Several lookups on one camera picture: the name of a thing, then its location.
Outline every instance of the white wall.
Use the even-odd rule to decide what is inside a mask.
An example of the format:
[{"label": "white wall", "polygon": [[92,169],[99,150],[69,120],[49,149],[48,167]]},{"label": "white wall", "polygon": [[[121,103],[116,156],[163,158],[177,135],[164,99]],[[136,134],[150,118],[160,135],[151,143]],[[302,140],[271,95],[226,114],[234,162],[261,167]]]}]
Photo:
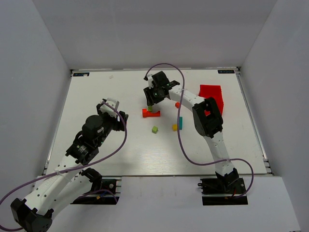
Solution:
[{"label": "white wall", "polygon": [[308,1],[278,0],[241,72],[271,167],[308,232]]},{"label": "white wall", "polygon": [[33,1],[70,69],[239,66],[276,2]]},{"label": "white wall", "polygon": [[[70,71],[31,0],[0,3],[0,197],[43,171]],[[14,197],[23,198],[30,188]],[[0,223],[17,228],[9,198]]]}]

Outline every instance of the green cube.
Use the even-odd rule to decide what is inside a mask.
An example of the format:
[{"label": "green cube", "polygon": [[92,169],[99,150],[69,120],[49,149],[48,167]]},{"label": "green cube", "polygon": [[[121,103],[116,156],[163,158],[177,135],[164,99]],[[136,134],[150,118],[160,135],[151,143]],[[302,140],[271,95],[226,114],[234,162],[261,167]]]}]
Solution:
[{"label": "green cube", "polygon": [[152,132],[156,134],[158,132],[158,127],[154,126]]}]

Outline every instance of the small cube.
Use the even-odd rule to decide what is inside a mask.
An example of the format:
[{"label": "small cube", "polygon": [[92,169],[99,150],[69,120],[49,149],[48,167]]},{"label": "small cube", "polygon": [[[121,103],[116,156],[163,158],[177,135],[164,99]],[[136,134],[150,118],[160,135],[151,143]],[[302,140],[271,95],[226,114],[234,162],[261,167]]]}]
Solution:
[{"label": "small cube", "polygon": [[176,131],[176,130],[177,130],[177,124],[174,124],[174,125],[172,126],[172,128],[173,128],[173,131]]},{"label": "small cube", "polygon": [[158,132],[158,127],[154,126],[152,132],[156,134]]},{"label": "small cube", "polygon": [[179,117],[179,129],[183,129],[183,117]]}]

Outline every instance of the yellow cube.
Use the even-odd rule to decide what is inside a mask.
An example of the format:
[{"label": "yellow cube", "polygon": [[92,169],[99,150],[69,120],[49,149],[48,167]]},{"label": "yellow cube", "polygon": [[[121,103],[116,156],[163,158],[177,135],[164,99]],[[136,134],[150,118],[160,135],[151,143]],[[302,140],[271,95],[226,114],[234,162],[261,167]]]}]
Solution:
[{"label": "yellow cube", "polygon": [[176,130],[177,130],[177,124],[174,124],[174,125],[172,126],[172,128],[173,128],[173,131],[176,131]]}]

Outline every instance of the cable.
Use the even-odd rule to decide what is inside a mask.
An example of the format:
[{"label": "cable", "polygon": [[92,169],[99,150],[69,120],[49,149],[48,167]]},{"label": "cable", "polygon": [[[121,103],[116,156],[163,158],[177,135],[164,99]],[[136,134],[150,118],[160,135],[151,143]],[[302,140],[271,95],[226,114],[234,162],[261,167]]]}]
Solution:
[{"label": "cable", "polygon": [[233,195],[232,195],[232,196],[230,196],[230,197],[228,197],[228,199],[232,199],[232,198],[235,196],[235,194],[236,194],[236,188],[234,188]]},{"label": "cable", "polygon": [[[124,144],[125,144],[125,142],[126,142],[126,138],[127,138],[126,123],[125,123],[124,119],[121,117],[120,113],[119,113],[115,108],[111,107],[110,105],[106,104],[105,102],[102,102],[102,103],[103,103],[104,105],[108,106],[109,108],[111,108],[114,112],[116,112],[116,113],[118,114],[120,120],[122,121],[122,123],[123,123],[123,125],[124,125],[124,128],[125,128],[125,137],[124,137],[123,142],[121,143],[121,145],[120,145],[114,152],[112,152],[111,154],[109,154],[108,156],[106,156],[106,157],[104,157],[104,158],[101,158],[101,159],[99,159],[99,160],[97,160],[97,161],[95,161],[95,162],[93,162],[93,163],[89,163],[89,164],[84,165],[84,166],[81,166],[81,167],[64,169],[64,170],[59,171],[59,173],[65,173],[65,172],[75,171],[75,170],[83,169],[83,168],[92,166],[92,165],[94,165],[94,164],[100,163],[100,162],[102,162],[102,161],[108,159],[109,157],[113,156],[114,154],[116,154],[116,153],[124,146]],[[22,185],[20,185],[20,186],[18,186],[18,187],[16,187],[16,188],[14,188],[13,190],[11,190],[10,192],[8,192],[8,193],[0,200],[0,205],[4,202],[4,200],[5,200],[8,196],[10,196],[12,193],[16,192],[17,190],[21,189],[22,187],[27,186],[27,185],[30,185],[30,184],[32,184],[32,183],[35,183],[35,182],[37,182],[37,181],[39,181],[39,180],[43,180],[43,179],[46,179],[46,178],[55,176],[55,175],[57,175],[57,173],[50,173],[50,174],[48,174],[48,175],[39,177],[39,178],[34,179],[34,180],[31,180],[31,181],[28,181],[28,182],[26,182],[26,183],[24,183],[24,184],[22,184]],[[3,230],[3,231],[10,231],[10,232],[12,232],[12,231],[20,231],[20,230],[22,230],[23,228],[8,229],[8,228],[6,228],[6,227],[0,225],[0,229]]]},{"label": "cable", "polygon": [[250,169],[251,169],[251,175],[252,175],[252,178],[251,178],[251,183],[249,185],[249,187],[247,188],[246,191],[244,191],[243,194],[239,195],[239,196],[236,196],[234,198],[239,198],[239,197],[242,197],[243,195],[245,195],[249,190],[250,188],[252,187],[252,184],[253,184],[253,179],[254,179],[254,172],[253,172],[253,168],[252,166],[248,163],[248,161],[244,160],[244,159],[240,159],[240,158],[235,158],[235,159],[221,159],[221,160],[217,160],[217,161],[214,161],[214,162],[209,162],[209,163],[196,163],[192,160],[190,160],[190,158],[187,156],[184,148],[183,148],[183,143],[182,143],[182,140],[181,140],[181,137],[180,137],[180,130],[179,130],[179,119],[180,119],[180,109],[181,109],[181,106],[182,106],[182,102],[183,102],[183,94],[184,94],[184,75],[183,75],[183,72],[178,68],[176,67],[175,65],[173,64],[170,64],[170,63],[158,63],[158,64],[155,64],[154,66],[152,66],[146,73],[145,76],[147,76],[147,74],[150,72],[151,69],[153,69],[154,67],[158,66],[158,65],[169,65],[169,66],[172,66],[174,67],[175,69],[178,70],[178,72],[180,73],[180,75],[182,76],[183,78],[183,89],[182,89],[182,94],[180,96],[180,101],[179,101],[179,108],[178,108],[178,112],[177,112],[177,135],[178,135],[178,141],[179,141],[179,145],[180,145],[180,149],[182,150],[183,152],[183,155],[185,156],[185,158],[192,164],[194,165],[198,165],[198,166],[208,166],[208,165],[213,165],[213,164],[216,164],[216,163],[220,163],[220,162],[224,162],[224,161],[234,161],[234,160],[240,160],[240,161],[243,161],[245,162],[246,164],[249,165]]},{"label": "cable", "polygon": [[114,197],[116,203],[118,203],[118,200],[117,200],[115,194],[113,194],[111,191],[109,191],[109,190],[107,190],[107,189],[99,189],[99,190],[96,190],[96,191],[93,191],[93,192],[88,192],[88,193],[85,193],[83,196],[78,197],[77,199],[81,199],[81,198],[84,198],[84,197],[86,197],[86,196],[88,196],[88,195],[95,194],[95,193],[98,193],[98,192],[104,192],[104,193],[105,193],[105,192],[108,192],[110,195],[112,195],[112,196]]},{"label": "cable", "polygon": [[106,194],[106,192],[102,193],[102,194],[100,195],[100,197],[103,197],[105,194]]}]

